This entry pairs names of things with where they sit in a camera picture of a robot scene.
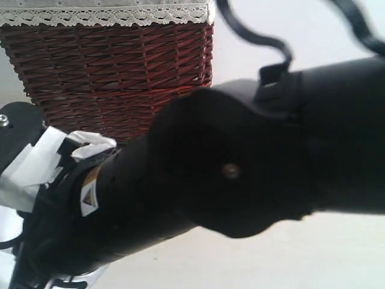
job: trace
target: red wicker basket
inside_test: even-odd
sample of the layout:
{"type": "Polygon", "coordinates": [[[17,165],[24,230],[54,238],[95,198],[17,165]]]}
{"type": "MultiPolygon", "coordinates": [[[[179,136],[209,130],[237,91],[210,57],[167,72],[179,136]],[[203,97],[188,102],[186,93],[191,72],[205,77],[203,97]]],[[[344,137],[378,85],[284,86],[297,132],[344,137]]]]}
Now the red wicker basket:
{"type": "Polygon", "coordinates": [[[212,35],[208,23],[0,27],[1,46],[48,124],[120,143],[147,131],[170,99],[211,84],[212,35]]]}

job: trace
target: white wall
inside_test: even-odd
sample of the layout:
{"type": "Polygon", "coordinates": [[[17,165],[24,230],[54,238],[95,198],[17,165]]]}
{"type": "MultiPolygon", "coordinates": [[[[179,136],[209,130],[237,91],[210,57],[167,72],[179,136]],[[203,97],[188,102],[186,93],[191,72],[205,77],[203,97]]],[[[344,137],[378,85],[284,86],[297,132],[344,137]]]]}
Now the white wall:
{"type": "MultiPolygon", "coordinates": [[[[286,39],[294,68],[370,55],[323,0],[232,0],[250,27],[286,39]]],[[[385,2],[362,1],[385,36],[385,2]]],[[[237,39],[220,17],[215,26],[215,83],[254,78],[261,65],[279,61],[269,49],[237,39]]],[[[0,55],[0,103],[21,86],[0,55]]],[[[281,222],[246,240],[204,229],[112,264],[94,289],[382,289],[385,287],[385,217],[317,214],[281,222]]]]}

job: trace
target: cable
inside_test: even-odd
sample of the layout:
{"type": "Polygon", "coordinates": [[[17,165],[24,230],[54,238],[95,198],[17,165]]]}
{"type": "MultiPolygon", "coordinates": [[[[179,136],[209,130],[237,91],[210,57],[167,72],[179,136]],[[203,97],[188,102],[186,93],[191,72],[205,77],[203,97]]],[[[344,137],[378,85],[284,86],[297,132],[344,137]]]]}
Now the cable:
{"type": "Polygon", "coordinates": [[[234,16],[227,0],[217,0],[217,7],[228,26],[230,26],[238,36],[255,45],[270,46],[278,49],[285,58],[280,66],[284,70],[289,69],[293,56],[285,42],[250,31],[234,16]]]}
{"type": "Polygon", "coordinates": [[[355,37],[361,44],[370,49],[372,52],[385,57],[385,43],[377,39],[370,31],[365,17],[357,4],[352,0],[330,0],[337,8],[340,9],[347,21],[351,25],[351,29],[355,37]]]}

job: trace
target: screw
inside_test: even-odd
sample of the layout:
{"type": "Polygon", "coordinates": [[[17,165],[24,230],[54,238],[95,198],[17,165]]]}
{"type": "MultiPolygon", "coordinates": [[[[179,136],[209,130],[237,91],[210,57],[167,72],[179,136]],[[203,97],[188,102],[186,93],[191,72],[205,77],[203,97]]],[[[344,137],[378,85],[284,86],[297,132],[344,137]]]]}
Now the screw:
{"type": "Polygon", "coordinates": [[[238,179],[241,169],[236,164],[225,164],[222,173],[227,179],[238,179]]]}
{"type": "Polygon", "coordinates": [[[8,117],[4,114],[0,114],[0,126],[7,126],[10,122],[8,120],[8,117]]]}

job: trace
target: white lace fabric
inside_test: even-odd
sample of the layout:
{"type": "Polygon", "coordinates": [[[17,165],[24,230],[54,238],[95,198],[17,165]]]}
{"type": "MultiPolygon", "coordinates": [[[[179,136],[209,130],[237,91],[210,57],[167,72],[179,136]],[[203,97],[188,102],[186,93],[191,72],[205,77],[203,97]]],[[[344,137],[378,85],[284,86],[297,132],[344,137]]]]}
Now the white lace fabric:
{"type": "Polygon", "coordinates": [[[145,26],[214,18],[213,0],[0,0],[0,25],[145,26]]]}

